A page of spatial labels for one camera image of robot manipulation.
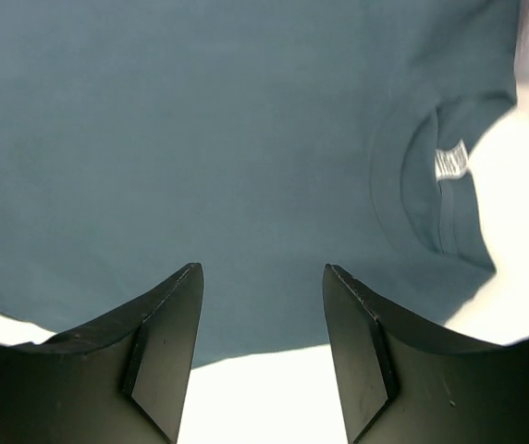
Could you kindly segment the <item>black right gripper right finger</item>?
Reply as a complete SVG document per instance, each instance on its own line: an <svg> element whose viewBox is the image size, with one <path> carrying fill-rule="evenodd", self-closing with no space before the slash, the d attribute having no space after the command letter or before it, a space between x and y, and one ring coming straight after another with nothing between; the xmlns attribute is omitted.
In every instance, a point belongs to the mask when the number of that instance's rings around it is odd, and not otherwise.
<svg viewBox="0 0 529 444"><path fill-rule="evenodd" d="M323 299L350 443L529 443L529 339L451 331L337 265Z"/></svg>

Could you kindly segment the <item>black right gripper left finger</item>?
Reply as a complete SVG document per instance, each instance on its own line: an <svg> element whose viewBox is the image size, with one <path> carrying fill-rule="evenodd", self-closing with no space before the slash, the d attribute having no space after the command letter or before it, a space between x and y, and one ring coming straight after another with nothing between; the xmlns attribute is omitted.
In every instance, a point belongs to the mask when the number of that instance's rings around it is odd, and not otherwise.
<svg viewBox="0 0 529 444"><path fill-rule="evenodd" d="M174 443L203 302L203 269L41 344L0 345L0 443Z"/></svg>

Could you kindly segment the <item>teal blue t shirt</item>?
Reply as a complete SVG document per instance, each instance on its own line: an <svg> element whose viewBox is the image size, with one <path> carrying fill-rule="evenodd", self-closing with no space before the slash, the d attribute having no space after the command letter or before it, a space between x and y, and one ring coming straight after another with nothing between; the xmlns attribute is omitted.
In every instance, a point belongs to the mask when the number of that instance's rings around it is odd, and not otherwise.
<svg viewBox="0 0 529 444"><path fill-rule="evenodd" d="M194 362L326 341L340 265L446 321L493 275L472 149L516 1L0 1L0 313L62 331L187 263Z"/></svg>

